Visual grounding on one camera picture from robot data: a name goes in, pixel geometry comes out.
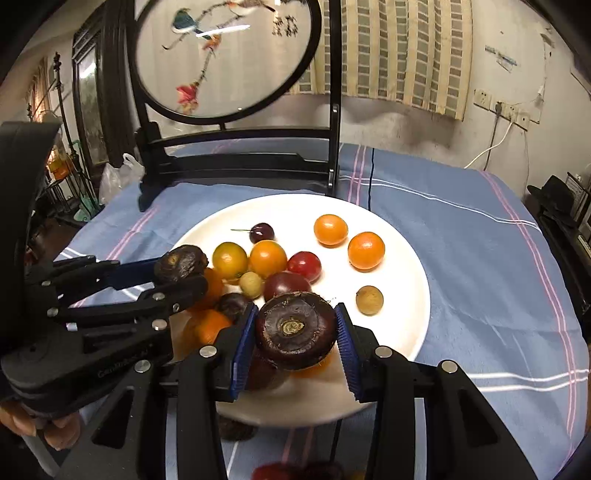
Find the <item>black hat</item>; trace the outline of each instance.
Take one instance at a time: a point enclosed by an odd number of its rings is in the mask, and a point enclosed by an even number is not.
[[[574,195],[565,182],[552,175],[541,189],[533,185],[528,185],[527,189],[556,220],[566,226],[576,228],[577,224],[570,216],[574,205]]]

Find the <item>silver rivet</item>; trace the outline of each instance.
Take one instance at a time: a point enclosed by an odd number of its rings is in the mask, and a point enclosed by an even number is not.
[[[457,372],[457,363],[452,362],[451,360],[445,360],[441,363],[441,368],[443,368],[444,372],[454,374]]]
[[[152,322],[152,328],[158,332],[160,330],[166,330],[167,326],[168,326],[168,323],[166,322],[166,320],[163,320],[163,319],[157,319]]]
[[[387,346],[379,346],[375,349],[375,354],[380,358],[388,358],[392,356],[392,349]]]
[[[213,345],[202,346],[201,350],[199,350],[199,355],[201,355],[204,358],[214,356],[216,353],[217,348],[215,348]]]
[[[139,362],[137,362],[134,366],[134,369],[137,373],[139,374],[144,374],[146,373],[148,370],[150,370],[150,367],[152,365],[150,364],[150,362],[148,362],[147,360],[140,360]]]

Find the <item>curtain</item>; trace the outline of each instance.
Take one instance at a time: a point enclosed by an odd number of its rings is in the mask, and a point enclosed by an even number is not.
[[[33,79],[27,92],[27,101],[31,105],[34,122],[40,122],[43,112],[51,109],[47,84],[47,59],[45,57],[43,57],[33,74]]]
[[[330,91],[329,3],[319,1],[323,35],[291,93]],[[344,95],[463,120],[472,65],[470,0],[341,0],[341,19]]]

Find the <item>human hand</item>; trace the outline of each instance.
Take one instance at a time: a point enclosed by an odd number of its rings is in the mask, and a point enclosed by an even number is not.
[[[36,436],[35,421],[17,402],[8,401],[0,405],[0,423],[19,436]],[[53,420],[43,430],[45,440],[55,450],[72,448],[80,437],[80,414],[78,412],[63,419]]]

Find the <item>white plastic bag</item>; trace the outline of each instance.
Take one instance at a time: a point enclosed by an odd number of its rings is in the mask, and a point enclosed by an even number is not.
[[[110,163],[107,163],[100,179],[100,203],[106,205],[127,185],[140,181],[143,176],[144,166],[128,153],[123,154],[121,168],[115,168]]]

